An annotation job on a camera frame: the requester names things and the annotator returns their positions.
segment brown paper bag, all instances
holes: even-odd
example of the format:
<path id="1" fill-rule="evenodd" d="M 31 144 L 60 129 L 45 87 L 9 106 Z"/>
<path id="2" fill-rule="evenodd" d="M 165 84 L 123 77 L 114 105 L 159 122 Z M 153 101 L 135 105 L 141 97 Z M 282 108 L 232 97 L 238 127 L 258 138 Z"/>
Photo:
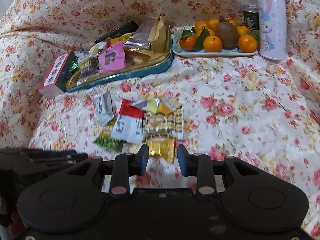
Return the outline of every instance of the brown paper bag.
<path id="1" fill-rule="evenodd" d="M 151 49 L 156 53 L 163 53 L 166 49 L 167 30 L 162 15 L 159 15 L 156 19 L 151 32 L 149 34 L 148 41 L 151 43 Z"/>

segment white water bottle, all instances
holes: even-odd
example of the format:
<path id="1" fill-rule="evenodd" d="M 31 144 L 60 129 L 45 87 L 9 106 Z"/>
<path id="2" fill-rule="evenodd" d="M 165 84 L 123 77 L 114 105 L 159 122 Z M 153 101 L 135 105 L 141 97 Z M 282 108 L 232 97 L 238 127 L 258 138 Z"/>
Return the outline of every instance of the white water bottle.
<path id="1" fill-rule="evenodd" d="M 284 60 L 287 57 L 285 0 L 258 0 L 261 56 Z"/>

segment pink snack package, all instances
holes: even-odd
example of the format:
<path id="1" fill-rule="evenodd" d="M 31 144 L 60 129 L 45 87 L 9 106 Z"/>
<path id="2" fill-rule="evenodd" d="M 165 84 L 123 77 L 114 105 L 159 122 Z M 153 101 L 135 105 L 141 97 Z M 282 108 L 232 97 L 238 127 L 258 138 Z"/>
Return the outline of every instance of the pink snack package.
<path id="1" fill-rule="evenodd" d="M 107 51 L 100 54 L 99 63 L 103 73 L 125 68 L 125 56 L 122 42 L 116 43 L 109 47 Z"/>

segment red and white packet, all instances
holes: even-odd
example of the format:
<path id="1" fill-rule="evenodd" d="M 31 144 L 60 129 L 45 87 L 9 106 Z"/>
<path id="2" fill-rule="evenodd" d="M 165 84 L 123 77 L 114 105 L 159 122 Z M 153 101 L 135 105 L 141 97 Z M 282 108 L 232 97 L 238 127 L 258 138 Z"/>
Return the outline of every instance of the red and white packet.
<path id="1" fill-rule="evenodd" d="M 113 127 L 111 138 L 128 143 L 142 143 L 142 119 L 144 111 L 130 106 L 133 101 L 122 99 L 119 115 Z"/>

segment floral tablecloth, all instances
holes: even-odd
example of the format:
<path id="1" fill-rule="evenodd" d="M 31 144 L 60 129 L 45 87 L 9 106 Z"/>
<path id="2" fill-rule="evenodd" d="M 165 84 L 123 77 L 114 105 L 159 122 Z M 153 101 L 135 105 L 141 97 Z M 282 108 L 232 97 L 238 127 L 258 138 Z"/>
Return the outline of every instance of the floral tablecloth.
<path id="1" fill-rule="evenodd" d="M 175 57 L 162 74 L 113 82 L 48 100 L 37 92 L 55 55 L 89 48 L 116 26 L 162 13 L 173 28 L 214 17 L 242 21 L 254 0 L 15 0 L 0 22 L 0 145 L 76 149 L 114 159 L 93 143 L 95 100 L 165 95 L 183 103 L 184 144 L 213 160 L 235 155 L 300 187 L 309 198 L 303 228 L 320 237 L 320 0 L 286 0 L 288 58 Z M 136 152 L 139 146 L 125 145 Z M 108 190 L 108 178 L 104 190 Z M 151 158 L 132 187 L 195 187 L 175 160 Z"/>

